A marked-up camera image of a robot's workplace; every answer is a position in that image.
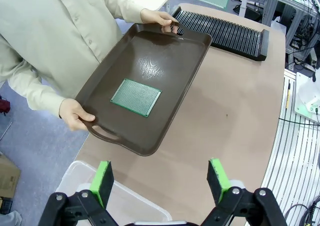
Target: pen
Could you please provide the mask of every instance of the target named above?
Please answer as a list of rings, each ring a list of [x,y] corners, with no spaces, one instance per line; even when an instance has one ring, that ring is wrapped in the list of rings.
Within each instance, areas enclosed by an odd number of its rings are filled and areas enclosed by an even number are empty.
[[[287,110],[288,107],[289,107],[290,87],[291,87],[291,85],[290,85],[290,83],[289,83],[289,85],[288,85],[288,94],[287,94],[287,97],[286,97],[286,105],[285,105],[285,109],[286,109],[286,110]]]

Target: beige shirt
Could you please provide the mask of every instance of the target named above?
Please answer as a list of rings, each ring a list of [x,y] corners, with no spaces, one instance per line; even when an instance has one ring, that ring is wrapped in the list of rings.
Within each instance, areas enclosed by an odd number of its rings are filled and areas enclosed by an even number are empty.
[[[0,82],[58,116],[121,38],[114,18],[141,23],[142,9],[129,0],[0,0]]]

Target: red object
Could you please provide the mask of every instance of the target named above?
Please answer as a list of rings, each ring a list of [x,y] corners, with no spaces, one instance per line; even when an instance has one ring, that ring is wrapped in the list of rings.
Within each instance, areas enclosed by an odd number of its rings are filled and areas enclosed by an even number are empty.
[[[10,111],[10,102],[4,99],[0,99],[0,113],[7,114]]]

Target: shirt sleeve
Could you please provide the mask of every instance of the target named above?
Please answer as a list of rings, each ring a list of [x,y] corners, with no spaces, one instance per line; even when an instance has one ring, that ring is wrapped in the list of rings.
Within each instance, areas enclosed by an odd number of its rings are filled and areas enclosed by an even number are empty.
[[[9,86],[27,99],[32,110],[48,110],[59,116],[64,97],[59,96],[0,35],[0,82],[7,80]]]
[[[142,23],[140,12],[144,7],[131,0],[104,0],[106,7],[116,19],[124,19],[127,23]]]

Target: brown tray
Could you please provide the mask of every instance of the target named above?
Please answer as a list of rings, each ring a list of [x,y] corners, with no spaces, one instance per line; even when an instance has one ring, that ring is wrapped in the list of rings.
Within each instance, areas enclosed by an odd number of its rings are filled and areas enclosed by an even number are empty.
[[[212,41],[174,24],[183,35],[162,33],[158,24],[134,24],[85,83],[76,100],[95,115],[94,122],[84,122],[94,136],[141,156],[157,151]],[[148,117],[110,102],[124,79],[162,91]]]

